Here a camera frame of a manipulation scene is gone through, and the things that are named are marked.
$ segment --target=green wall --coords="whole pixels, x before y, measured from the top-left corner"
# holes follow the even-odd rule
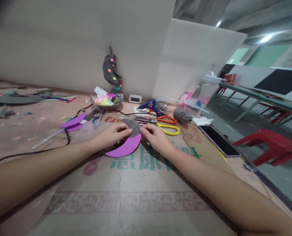
[[[233,65],[238,64],[247,51],[248,51],[248,48],[237,49],[235,53],[232,55],[232,57],[229,59],[227,64],[233,64]]]
[[[245,64],[247,66],[270,67],[291,44],[259,47]]]

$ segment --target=blue glue gun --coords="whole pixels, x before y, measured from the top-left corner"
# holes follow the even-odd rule
[[[138,109],[149,108],[156,113],[157,117],[162,116],[162,113],[156,108],[156,104],[157,104],[156,100],[153,99],[152,101],[148,101],[140,105]]]

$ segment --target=scissors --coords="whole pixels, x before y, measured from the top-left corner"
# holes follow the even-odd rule
[[[176,127],[176,126],[162,125],[162,124],[158,123],[158,121],[161,121],[161,122],[165,122],[165,123],[168,123],[168,124],[175,125],[177,123],[176,119],[174,119],[174,118],[172,118],[170,116],[159,116],[157,119],[150,119],[150,118],[147,118],[147,117],[134,117],[133,120],[138,120],[138,121],[142,121],[142,122],[146,122],[146,123],[156,124],[157,126],[159,126],[168,135],[174,136],[174,135],[178,135],[180,133],[180,129],[178,127]],[[163,128],[176,129],[177,132],[176,133],[170,133],[168,131],[165,131]]]

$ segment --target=concrete floor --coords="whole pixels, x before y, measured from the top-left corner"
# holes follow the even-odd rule
[[[244,107],[236,108],[241,102],[241,100],[231,99],[226,103],[226,98],[213,98],[206,108],[210,113],[204,114],[204,116],[209,119],[213,118],[213,125],[221,133],[227,135],[232,143],[260,128],[270,129],[292,140],[292,130],[284,126],[276,128],[269,123],[269,120],[259,118],[255,114],[247,115],[237,123],[234,122],[234,119],[245,109]],[[264,153],[267,148],[265,145],[255,147],[242,145],[238,147],[238,150],[248,161],[252,162]],[[292,161],[276,167],[265,163],[259,166],[258,169],[292,201]]]

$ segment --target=phone case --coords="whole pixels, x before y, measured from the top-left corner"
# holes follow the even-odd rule
[[[235,146],[233,146],[231,143],[229,143],[227,140],[227,143],[229,144],[229,145],[231,145],[234,149],[236,149],[237,150],[237,152],[239,153],[239,155],[227,155],[227,154],[225,154],[223,151],[222,151],[222,149],[209,137],[209,135],[200,127],[200,126],[198,126],[198,128],[203,132],[203,134],[209,139],[209,141],[219,150],[219,152],[224,156],[224,157],[238,157],[238,156],[241,156],[241,153],[236,149],[236,147]]]

